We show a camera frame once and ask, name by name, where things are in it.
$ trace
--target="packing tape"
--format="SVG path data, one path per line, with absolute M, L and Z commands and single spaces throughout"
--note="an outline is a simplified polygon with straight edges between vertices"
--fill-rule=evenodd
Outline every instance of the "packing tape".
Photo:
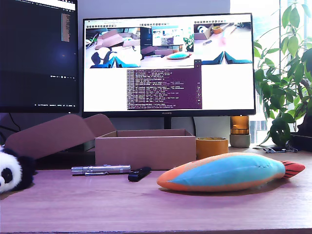
M 229 152 L 229 143 L 222 137 L 198 137 L 196 138 L 197 160 Z

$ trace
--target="black usb stick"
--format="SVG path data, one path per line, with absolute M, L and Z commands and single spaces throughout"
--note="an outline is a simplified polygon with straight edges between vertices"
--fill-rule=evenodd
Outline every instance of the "black usb stick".
M 131 182 L 138 182 L 140 179 L 147 176 L 151 171 L 150 167 L 142 167 L 129 173 L 128 180 Z

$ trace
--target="desk surface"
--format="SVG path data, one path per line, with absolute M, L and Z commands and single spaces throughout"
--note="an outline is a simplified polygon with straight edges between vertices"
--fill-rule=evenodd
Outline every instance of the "desk surface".
M 268 155 L 306 165 L 297 176 L 230 193 L 174 193 L 153 171 L 137 183 L 127 175 L 71 176 L 38 171 L 33 187 L 0 195 L 0 232 L 312 233 L 312 153 Z

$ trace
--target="small lamp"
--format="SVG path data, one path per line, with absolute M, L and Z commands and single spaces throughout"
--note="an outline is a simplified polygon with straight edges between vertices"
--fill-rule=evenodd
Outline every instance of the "small lamp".
M 250 142 L 249 116 L 231 116 L 231 146 L 237 148 L 248 148 L 250 146 Z

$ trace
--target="white wall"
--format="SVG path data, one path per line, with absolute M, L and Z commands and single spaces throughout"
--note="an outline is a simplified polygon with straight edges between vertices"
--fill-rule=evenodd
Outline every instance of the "white wall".
M 80 81 L 82 81 L 82 19 L 101 17 L 187 15 L 230 12 L 230 0 L 78 0 L 78 43 Z M 62 116 L 61 114 L 12 114 L 22 129 Z M 198 137 L 229 137 L 229 117 L 195 117 Z M 163 128 L 163 118 L 114 118 L 112 123 L 119 130 Z M 16 128 L 7 114 L 0 115 L 0 125 Z M 193 132 L 190 117 L 172 120 L 172 128 L 185 128 Z M 2 131 L 6 136 L 10 132 Z

